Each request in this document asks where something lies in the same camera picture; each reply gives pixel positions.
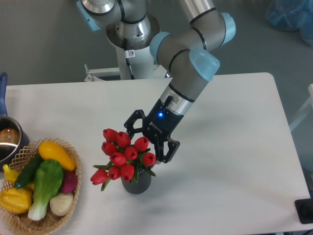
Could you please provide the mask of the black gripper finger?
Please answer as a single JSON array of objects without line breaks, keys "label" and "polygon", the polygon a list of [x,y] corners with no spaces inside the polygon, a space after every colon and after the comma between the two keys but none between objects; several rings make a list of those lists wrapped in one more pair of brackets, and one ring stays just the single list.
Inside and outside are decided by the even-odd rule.
[{"label": "black gripper finger", "polygon": [[[141,127],[134,128],[134,124],[137,120],[142,120]],[[126,128],[126,133],[132,139],[135,134],[142,133],[143,136],[147,136],[147,117],[144,114],[143,110],[135,110],[131,116],[124,123],[124,127]]]},{"label": "black gripper finger", "polygon": [[173,156],[177,152],[178,148],[180,146],[180,142],[173,140],[172,138],[169,138],[167,140],[167,147],[168,151],[164,153],[164,141],[159,140],[158,137],[155,138],[155,155],[156,160],[160,163],[168,163],[172,160]]}]

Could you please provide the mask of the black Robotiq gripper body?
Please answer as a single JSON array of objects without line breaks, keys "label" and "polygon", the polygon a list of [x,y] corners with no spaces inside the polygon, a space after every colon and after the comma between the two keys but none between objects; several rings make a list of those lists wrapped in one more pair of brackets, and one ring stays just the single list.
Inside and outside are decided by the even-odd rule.
[{"label": "black Robotiq gripper body", "polygon": [[143,136],[154,145],[163,145],[168,141],[171,133],[182,120],[183,115],[176,114],[169,109],[173,98],[166,98],[164,102],[158,99],[149,114],[143,119]]}]

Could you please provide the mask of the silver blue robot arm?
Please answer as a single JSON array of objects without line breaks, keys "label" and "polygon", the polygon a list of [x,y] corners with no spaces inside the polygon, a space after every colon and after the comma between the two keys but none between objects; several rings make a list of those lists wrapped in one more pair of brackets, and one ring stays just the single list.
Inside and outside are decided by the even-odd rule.
[{"label": "silver blue robot arm", "polygon": [[142,133],[154,145],[159,162],[171,161],[179,142],[171,138],[192,104],[220,67],[210,51],[236,33],[233,18],[210,0],[183,0],[190,28],[179,36],[160,30],[144,0],[79,0],[76,5],[93,31],[104,29],[116,49],[122,80],[152,78],[154,64],[171,81],[149,114],[136,110],[125,122],[132,137]]}]

